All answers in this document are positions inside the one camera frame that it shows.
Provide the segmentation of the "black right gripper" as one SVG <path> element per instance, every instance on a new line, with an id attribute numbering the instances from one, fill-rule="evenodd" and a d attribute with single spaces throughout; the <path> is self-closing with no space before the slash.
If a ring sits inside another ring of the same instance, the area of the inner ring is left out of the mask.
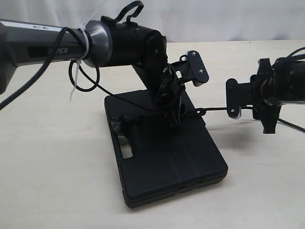
<path id="1" fill-rule="evenodd" d="M 264 134 L 275 134 L 281 106 L 274 98 L 274 69 L 269 58 L 258 60 L 256 74 L 250 77 L 253 118 L 260 119 Z"/>

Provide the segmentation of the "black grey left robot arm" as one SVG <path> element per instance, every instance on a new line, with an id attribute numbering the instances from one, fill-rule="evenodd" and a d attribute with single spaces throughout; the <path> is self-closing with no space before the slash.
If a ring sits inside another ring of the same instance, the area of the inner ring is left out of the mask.
<path id="1" fill-rule="evenodd" d="M 39 64 L 39 70 L 0 104 L 5 108 L 28 90 L 52 62 L 84 62 L 102 67 L 132 66 L 148 89 L 156 110 L 170 126 L 180 125 L 183 81 L 168 62 L 167 40 L 159 31 L 131 21 L 103 17 L 73 29 L 20 21 L 0 22 L 0 91 L 6 91 L 18 67 Z"/>

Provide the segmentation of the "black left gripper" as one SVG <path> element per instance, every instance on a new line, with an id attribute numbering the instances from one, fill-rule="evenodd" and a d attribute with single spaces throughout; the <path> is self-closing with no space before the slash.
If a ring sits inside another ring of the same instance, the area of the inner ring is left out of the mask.
<path id="1" fill-rule="evenodd" d="M 172 128 L 181 126 L 181 116 L 185 114 L 185 109 L 181 108 L 181 95 L 185 90 L 184 76 L 188 67 L 188 61 L 168 63 L 153 78 L 152 99 Z"/>

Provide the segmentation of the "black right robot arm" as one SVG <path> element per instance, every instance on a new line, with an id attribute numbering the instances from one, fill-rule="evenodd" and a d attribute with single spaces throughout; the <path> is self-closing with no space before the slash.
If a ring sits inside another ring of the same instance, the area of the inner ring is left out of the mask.
<path id="1" fill-rule="evenodd" d="M 264 134 L 275 134 L 281 108 L 305 103 L 305 62 L 279 58 L 258 61 L 257 73 L 250 80 L 250 95 Z"/>

